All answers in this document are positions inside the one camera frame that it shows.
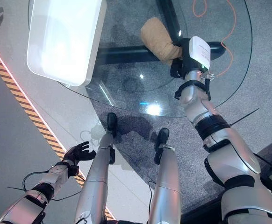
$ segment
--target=beige rag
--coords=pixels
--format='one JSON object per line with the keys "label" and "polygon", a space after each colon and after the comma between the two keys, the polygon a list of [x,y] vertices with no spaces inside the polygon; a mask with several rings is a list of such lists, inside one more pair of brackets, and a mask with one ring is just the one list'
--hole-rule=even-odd
{"label": "beige rag", "polygon": [[173,59],[182,57],[182,48],[172,44],[165,26],[157,17],[147,20],[141,28],[141,40],[164,63],[171,65]]}

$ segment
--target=silver robot leg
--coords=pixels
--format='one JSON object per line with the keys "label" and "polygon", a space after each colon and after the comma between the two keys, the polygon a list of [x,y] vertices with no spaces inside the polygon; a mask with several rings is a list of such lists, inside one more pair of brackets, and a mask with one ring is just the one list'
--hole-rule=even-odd
{"label": "silver robot leg", "polygon": [[108,167],[113,149],[113,135],[106,133],[100,141],[78,201],[75,223],[100,224],[104,219],[107,201]]}
{"label": "silver robot leg", "polygon": [[181,193],[179,169],[174,148],[162,144],[160,168],[148,224],[180,224]]}

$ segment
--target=glass tabletop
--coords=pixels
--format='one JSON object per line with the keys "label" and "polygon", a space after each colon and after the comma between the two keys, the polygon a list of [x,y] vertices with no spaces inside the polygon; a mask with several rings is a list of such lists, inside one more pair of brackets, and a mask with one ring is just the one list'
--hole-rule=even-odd
{"label": "glass tabletop", "polygon": [[221,42],[224,54],[211,61],[212,102],[228,100],[245,78],[252,48],[251,22],[244,0],[110,0],[92,81],[87,86],[66,86],[85,97],[114,107],[152,115],[183,117],[174,98],[184,83],[170,76],[170,67],[158,61],[140,39],[140,29],[152,17],[159,18],[173,39],[199,36]]}

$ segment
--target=orange cable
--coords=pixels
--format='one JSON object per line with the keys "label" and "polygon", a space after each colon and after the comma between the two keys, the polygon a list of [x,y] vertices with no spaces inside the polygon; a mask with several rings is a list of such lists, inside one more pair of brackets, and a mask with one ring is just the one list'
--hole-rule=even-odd
{"label": "orange cable", "polygon": [[[227,48],[227,47],[223,44],[223,41],[225,41],[226,39],[228,39],[228,38],[232,35],[232,33],[234,32],[234,30],[235,30],[235,27],[236,27],[236,10],[235,10],[235,8],[233,7],[233,5],[231,4],[231,2],[230,2],[229,0],[226,0],[226,1],[228,2],[228,4],[230,5],[231,9],[233,10],[233,14],[234,14],[234,26],[233,26],[232,30],[229,32],[229,34],[221,40],[221,45],[222,45],[222,46],[227,50],[227,52],[229,53],[229,55],[230,55],[230,62],[229,62],[228,67],[227,67],[224,71],[220,72],[220,73],[217,75],[217,77],[219,77],[219,76],[223,75],[225,72],[227,72],[227,71],[230,69],[230,67],[231,67],[231,65],[232,65],[232,63],[233,63],[233,61],[234,61],[233,53],[231,52],[231,50],[230,50],[229,48]],[[204,0],[204,3],[205,3],[205,10],[204,10],[204,12],[203,12],[202,14],[200,14],[200,15],[197,15],[197,14],[195,13],[195,4],[196,4],[196,0],[193,0],[192,11],[193,11],[193,14],[194,14],[196,17],[202,17],[202,16],[207,12],[207,0]]]}
{"label": "orange cable", "polygon": [[195,4],[196,4],[196,0],[193,1],[193,4],[192,4],[192,12],[193,12],[193,14],[194,14],[196,17],[202,17],[202,16],[207,12],[207,0],[203,0],[203,2],[205,3],[205,10],[203,11],[202,14],[197,15],[197,14],[195,13]]}

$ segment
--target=white tray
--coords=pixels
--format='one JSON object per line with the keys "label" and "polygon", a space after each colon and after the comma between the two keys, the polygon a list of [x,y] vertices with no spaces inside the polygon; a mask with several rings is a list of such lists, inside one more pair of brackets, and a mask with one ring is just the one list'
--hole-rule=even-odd
{"label": "white tray", "polygon": [[34,0],[29,69],[68,85],[88,85],[106,8],[106,0]]}

